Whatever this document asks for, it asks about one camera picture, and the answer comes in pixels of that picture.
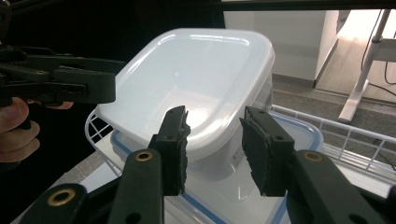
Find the brass screw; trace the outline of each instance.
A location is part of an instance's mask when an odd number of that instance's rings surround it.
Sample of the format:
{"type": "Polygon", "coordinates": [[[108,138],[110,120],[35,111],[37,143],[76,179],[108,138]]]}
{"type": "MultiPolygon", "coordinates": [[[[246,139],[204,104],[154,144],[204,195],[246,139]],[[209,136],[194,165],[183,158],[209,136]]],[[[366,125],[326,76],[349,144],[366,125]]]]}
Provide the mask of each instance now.
{"type": "Polygon", "coordinates": [[[70,202],[75,196],[76,192],[73,189],[60,189],[49,197],[48,204],[53,207],[61,206],[70,202]]]}
{"type": "Polygon", "coordinates": [[[149,161],[149,160],[151,160],[151,158],[152,158],[152,153],[149,151],[139,152],[134,157],[134,159],[137,161],[149,161]]]}
{"type": "Polygon", "coordinates": [[[305,152],[304,157],[309,161],[323,161],[323,158],[316,152],[305,152]]]}

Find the finger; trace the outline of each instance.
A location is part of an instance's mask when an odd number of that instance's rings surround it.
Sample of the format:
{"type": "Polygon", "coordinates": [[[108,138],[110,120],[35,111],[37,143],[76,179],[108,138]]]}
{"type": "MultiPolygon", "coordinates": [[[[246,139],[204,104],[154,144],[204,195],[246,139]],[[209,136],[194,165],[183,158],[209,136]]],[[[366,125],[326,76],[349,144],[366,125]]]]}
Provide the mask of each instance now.
{"type": "Polygon", "coordinates": [[[14,129],[9,132],[0,133],[0,152],[7,153],[28,145],[40,132],[40,126],[31,121],[31,129],[14,129]]]}
{"type": "Polygon", "coordinates": [[[73,102],[64,102],[62,105],[58,106],[47,106],[48,108],[51,109],[69,109],[70,107],[73,106],[73,102]]]}
{"type": "Polygon", "coordinates": [[[29,107],[18,97],[12,97],[13,104],[0,107],[0,133],[12,130],[26,120],[29,114],[29,107]]]}
{"type": "Polygon", "coordinates": [[[26,146],[13,151],[0,152],[0,162],[23,161],[40,147],[38,139],[32,139],[26,146]]]}
{"type": "MultiPolygon", "coordinates": [[[[29,104],[36,103],[38,105],[41,105],[41,101],[28,100],[28,102],[29,104]]],[[[63,102],[62,105],[47,106],[47,107],[51,109],[69,109],[72,106],[73,106],[73,102],[63,102]]]]}

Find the wire basket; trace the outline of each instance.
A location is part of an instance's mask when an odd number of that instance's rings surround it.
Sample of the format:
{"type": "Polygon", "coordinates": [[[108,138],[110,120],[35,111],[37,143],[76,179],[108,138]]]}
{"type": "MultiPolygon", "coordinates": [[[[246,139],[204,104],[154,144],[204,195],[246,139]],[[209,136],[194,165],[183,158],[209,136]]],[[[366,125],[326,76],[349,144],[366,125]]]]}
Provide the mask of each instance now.
{"type": "Polygon", "coordinates": [[[108,134],[113,131],[113,127],[111,127],[108,123],[103,121],[102,119],[96,117],[94,115],[94,110],[88,116],[85,121],[85,136],[91,145],[95,148],[95,150],[102,155],[102,158],[105,160],[110,169],[114,172],[116,176],[121,176],[122,167],[117,166],[114,162],[110,161],[107,155],[104,154],[103,150],[101,150],[98,143],[100,140],[104,139],[108,134]]]}
{"type": "Polygon", "coordinates": [[[396,138],[278,105],[273,105],[272,110],[304,120],[320,129],[323,134],[324,152],[334,161],[342,161],[363,171],[384,176],[392,182],[396,181],[396,138]]]}

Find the metal stand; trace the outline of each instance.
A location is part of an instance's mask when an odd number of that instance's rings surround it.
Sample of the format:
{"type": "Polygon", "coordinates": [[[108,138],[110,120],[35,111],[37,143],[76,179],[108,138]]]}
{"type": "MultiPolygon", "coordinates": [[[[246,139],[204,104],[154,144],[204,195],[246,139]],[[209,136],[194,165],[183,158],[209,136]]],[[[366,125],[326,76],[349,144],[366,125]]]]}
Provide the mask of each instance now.
{"type": "Polygon", "coordinates": [[[356,109],[361,102],[361,97],[369,84],[367,76],[373,61],[396,62],[396,39],[383,39],[385,25],[387,24],[390,9],[384,10],[381,21],[376,30],[375,36],[372,38],[367,57],[364,60],[363,68],[358,82],[350,93],[343,110],[341,111],[338,121],[342,123],[350,123],[355,115],[356,109]]]}

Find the white plastic lid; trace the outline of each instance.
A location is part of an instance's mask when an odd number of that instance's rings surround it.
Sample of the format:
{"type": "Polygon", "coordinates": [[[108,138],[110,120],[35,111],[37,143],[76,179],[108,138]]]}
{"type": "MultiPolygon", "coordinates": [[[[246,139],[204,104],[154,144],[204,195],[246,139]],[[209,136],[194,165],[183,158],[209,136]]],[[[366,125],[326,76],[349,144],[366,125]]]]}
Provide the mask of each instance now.
{"type": "Polygon", "coordinates": [[[152,40],[117,75],[117,100],[96,115],[147,146],[172,107],[184,105],[189,160],[224,145],[271,74],[275,54],[263,35],[178,29],[152,40]]]}

